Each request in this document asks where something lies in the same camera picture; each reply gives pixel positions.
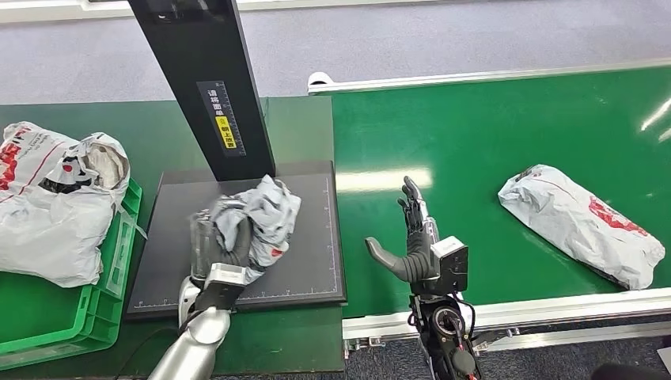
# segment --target crumpled plastic bag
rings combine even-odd
[[[650,286],[664,258],[656,238],[551,166],[510,178],[499,201],[569,257],[627,289]]]
[[[256,188],[222,198],[245,203],[244,208],[221,209],[215,202],[210,209],[227,251],[233,249],[240,221],[244,218],[252,220],[250,265],[245,273],[245,284],[249,284],[261,277],[266,268],[277,262],[289,249],[301,198],[292,194],[283,182],[273,180],[268,175],[263,177]]]
[[[0,145],[0,271],[60,287],[97,283],[97,247],[129,178],[126,152],[104,133],[78,142],[33,123],[10,124]]]

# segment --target green table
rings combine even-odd
[[[262,100],[277,162],[332,160],[331,102],[327,97]],[[0,125],[27,120],[79,139],[95,131],[116,137],[131,160],[131,176],[144,189],[138,224],[146,227],[164,170],[207,164],[175,101],[0,106]],[[310,141],[301,144],[297,141]],[[135,239],[132,268],[142,251]],[[341,371],[340,306],[242,313],[218,351],[215,374]],[[149,374],[175,333],[176,321],[123,323],[117,343],[106,351],[0,372],[0,378],[74,378]]]
[[[441,236],[469,245],[465,297],[476,305],[620,291],[500,206],[497,191],[531,165],[560,168],[671,247],[671,66],[331,83],[311,93],[332,96],[344,317],[408,307],[408,285],[363,245],[374,236],[404,251],[395,202],[403,172],[425,182]],[[670,259],[652,287],[671,287]]]

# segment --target yellow label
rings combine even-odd
[[[215,120],[217,120],[217,125],[221,127],[230,127],[229,126],[229,118],[226,116],[215,116]]]
[[[229,119],[226,116],[215,116],[214,119],[217,121],[217,126],[219,127],[219,133],[222,134],[222,140],[224,142],[224,146],[227,149],[237,148],[235,138],[231,134]]]

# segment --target label sticker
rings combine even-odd
[[[246,156],[245,145],[242,142],[240,130],[237,128],[224,81],[196,82],[196,85],[212,120],[212,126],[221,136],[224,155],[226,157]]]

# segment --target robotic arm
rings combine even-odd
[[[395,256],[374,237],[366,239],[370,255],[400,280],[410,283],[412,314],[408,323],[417,328],[434,378],[480,380],[471,345],[475,315],[459,292],[466,290],[468,247],[455,237],[438,240],[438,227],[429,216],[417,185],[409,177],[399,198],[407,237],[407,255]],[[467,329],[464,315],[472,323]]]
[[[225,207],[243,207],[231,200]],[[205,380],[214,370],[217,349],[226,338],[232,308],[247,285],[252,223],[237,226],[233,250],[222,253],[209,211],[191,221],[191,275],[180,288],[180,336],[168,348],[149,380]]]

